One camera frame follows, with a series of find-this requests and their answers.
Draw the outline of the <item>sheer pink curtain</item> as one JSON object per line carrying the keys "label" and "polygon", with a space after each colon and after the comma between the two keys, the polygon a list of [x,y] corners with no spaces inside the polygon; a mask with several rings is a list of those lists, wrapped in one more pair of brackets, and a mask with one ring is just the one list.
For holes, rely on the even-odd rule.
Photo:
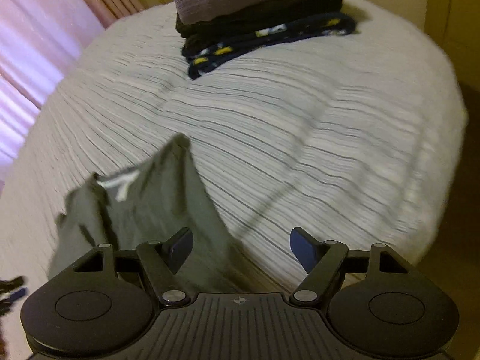
{"label": "sheer pink curtain", "polygon": [[1,174],[42,106],[104,27],[84,0],[1,0]]}

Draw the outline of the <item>folded dark patterned garment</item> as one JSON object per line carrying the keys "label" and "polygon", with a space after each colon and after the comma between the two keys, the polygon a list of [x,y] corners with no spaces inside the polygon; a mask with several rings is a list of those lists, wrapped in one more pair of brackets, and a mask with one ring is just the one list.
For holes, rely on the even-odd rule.
{"label": "folded dark patterned garment", "polygon": [[185,24],[181,54],[196,80],[219,66],[262,47],[323,36],[346,36],[357,22],[342,12],[343,0],[270,0],[210,21]]}

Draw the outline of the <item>striped white bedspread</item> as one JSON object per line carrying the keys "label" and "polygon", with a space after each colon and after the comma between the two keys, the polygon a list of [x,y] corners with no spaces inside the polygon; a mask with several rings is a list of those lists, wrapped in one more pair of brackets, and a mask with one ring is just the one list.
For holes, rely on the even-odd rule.
{"label": "striped white bedspread", "polygon": [[417,263],[436,238],[467,113],[448,57],[345,0],[354,34],[262,48],[192,80],[173,4],[113,24],[49,96],[1,195],[1,276],[47,282],[64,199],[187,135],[229,233],[268,289],[304,278],[290,231]]}

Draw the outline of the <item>grey t-shirt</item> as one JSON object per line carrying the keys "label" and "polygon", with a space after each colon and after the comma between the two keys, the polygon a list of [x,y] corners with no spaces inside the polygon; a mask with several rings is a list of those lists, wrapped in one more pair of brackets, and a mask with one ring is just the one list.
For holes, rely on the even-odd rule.
{"label": "grey t-shirt", "polygon": [[183,134],[144,163],[110,176],[92,174],[66,196],[65,211],[55,224],[58,247],[49,278],[96,245],[133,250],[189,228],[193,250],[176,275],[185,289],[253,293],[264,287],[219,216],[194,166],[191,141]]}

